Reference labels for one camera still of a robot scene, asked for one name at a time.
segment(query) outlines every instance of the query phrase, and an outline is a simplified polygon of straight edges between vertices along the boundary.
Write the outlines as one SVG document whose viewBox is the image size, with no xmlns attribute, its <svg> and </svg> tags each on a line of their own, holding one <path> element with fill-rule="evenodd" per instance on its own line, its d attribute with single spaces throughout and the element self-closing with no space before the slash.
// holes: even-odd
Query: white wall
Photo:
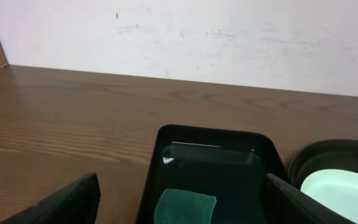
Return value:
<svg viewBox="0 0 358 224">
<path fill-rule="evenodd" d="M 358 0 L 0 0 L 0 40 L 13 65 L 358 96 Z"/>
</svg>

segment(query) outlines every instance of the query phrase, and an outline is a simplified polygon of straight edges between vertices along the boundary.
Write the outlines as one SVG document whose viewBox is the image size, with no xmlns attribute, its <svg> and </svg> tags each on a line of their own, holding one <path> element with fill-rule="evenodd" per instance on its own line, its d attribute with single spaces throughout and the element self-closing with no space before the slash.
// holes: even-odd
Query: dark green sponge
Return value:
<svg viewBox="0 0 358 224">
<path fill-rule="evenodd" d="M 215 196 L 165 189 L 154 210 L 154 224 L 210 224 Z"/>
</svg>

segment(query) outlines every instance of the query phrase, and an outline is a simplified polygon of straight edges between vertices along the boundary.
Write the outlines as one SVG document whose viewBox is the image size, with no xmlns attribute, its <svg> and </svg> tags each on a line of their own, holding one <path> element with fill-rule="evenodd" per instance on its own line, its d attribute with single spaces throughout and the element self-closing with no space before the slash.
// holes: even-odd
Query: wooden table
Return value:
<svg viewBox="0 0 358 224">
<path fill-rule="evenodd" d="M 0 69 L 0 221 L 88 172 L 96 223 L 134 223 L 165 124 L 268 136 L 284 163 L 322 139 L 358 139 L 358 98 L 100 73 Z"/>
</svg>

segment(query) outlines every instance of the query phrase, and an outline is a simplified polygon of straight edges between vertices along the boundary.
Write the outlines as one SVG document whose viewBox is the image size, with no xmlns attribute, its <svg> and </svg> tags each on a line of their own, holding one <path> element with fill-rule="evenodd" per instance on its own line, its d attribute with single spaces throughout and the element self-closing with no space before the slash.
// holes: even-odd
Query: white plate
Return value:
<svg viewBox="0 0 358 224">
<path fill-rule="evenodd" d="M 343 217 L 358 223 L 358 174 L 326 169 L 310 174 L 301 191 Z"/>
</svg>

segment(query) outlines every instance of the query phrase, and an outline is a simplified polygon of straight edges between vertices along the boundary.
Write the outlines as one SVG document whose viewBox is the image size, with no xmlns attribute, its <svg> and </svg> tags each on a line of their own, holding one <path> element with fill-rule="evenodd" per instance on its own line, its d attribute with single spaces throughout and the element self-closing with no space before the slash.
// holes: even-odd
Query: black tray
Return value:
<svg viewBox="0 0 358 224">
<path fill-rule="evenodd" d="M 323 169 L 358 173 L 358 140 L 333 139 L 313 143 L 298 153 L 288 173 L 292 185 L 300 189 L 310 174 Z"/>
<path fill-rule="evenodd" d="M 264 135 L 164 126 L 136 223 L 153 223 L 156 204 L 167 188 L 216 196 L 211 223 L 266 223 L 260 190 L 267 173 L 289 182 L 273 142 Z"/>
</svg>

